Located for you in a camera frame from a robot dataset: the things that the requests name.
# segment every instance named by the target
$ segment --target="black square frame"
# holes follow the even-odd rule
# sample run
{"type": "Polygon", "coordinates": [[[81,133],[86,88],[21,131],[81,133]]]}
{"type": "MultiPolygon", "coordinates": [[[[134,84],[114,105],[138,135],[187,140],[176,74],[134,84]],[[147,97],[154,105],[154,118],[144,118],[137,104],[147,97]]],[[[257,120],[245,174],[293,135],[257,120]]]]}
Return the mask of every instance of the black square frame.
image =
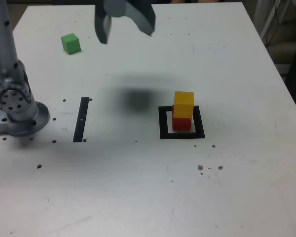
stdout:
{"type": "Polygon", "coordinates": [[[172,106],[159,106],[159,128],[160,128],[160,139],[198,139],[205,138],[201,113],[198,106],[194,106],[193,109],[193,120],[195,126],[195,132],[186,133],[169,133],[168,132],[168,121],[167,112],[172,111],[172,106]]]}

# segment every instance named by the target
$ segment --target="stacked cubes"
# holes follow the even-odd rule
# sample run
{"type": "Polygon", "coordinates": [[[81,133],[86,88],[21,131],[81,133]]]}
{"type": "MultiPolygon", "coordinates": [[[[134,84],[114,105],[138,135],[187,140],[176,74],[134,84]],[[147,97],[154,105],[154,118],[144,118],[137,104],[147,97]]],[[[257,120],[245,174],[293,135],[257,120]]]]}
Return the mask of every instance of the stacked cubes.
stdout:
{"type": "Polygon", "coordinates": [[[172,129],[174,131],[190,131],[194,108],[193,92],[174,92],[172,106],[172,129]]]}

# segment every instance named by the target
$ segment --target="yellow cube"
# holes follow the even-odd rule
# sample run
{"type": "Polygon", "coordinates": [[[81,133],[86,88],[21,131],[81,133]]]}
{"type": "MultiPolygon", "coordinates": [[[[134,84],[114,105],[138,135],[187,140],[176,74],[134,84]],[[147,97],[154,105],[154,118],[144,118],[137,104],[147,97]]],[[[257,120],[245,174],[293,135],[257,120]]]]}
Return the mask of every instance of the yellow cube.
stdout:
{"type": "Polygon", "coordinates": [[[191,119],[193,117],[194,93],[193,92],[174,92],[174,118],[191,119]]]}

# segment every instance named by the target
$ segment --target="green cube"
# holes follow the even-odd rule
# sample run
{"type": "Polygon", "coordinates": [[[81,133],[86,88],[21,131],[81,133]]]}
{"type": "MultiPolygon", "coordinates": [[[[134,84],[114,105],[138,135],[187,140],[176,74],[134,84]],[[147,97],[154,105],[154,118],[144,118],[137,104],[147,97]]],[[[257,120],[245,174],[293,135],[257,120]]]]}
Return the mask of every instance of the green cube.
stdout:
{"type": "Polygon", "coordinates": [[[79,38],[75,34],[61,36],[64,50],[70,55],[81,51],[79,38]]]}

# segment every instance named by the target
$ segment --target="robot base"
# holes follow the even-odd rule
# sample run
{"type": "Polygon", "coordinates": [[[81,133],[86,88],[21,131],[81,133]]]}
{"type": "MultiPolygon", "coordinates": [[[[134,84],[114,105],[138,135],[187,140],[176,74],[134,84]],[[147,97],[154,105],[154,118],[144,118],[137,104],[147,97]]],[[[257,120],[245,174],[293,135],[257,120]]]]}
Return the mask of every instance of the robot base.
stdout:
{"type": "Polygon", "coordinates": [[[36,104],[38,107],[36,115],[31,120],[22,122],[11,122],[6,113],[0,110],[0,135],[21,137],[33,134],[45,127],[49,121],[48,108],[40,102],[36,104]]]}

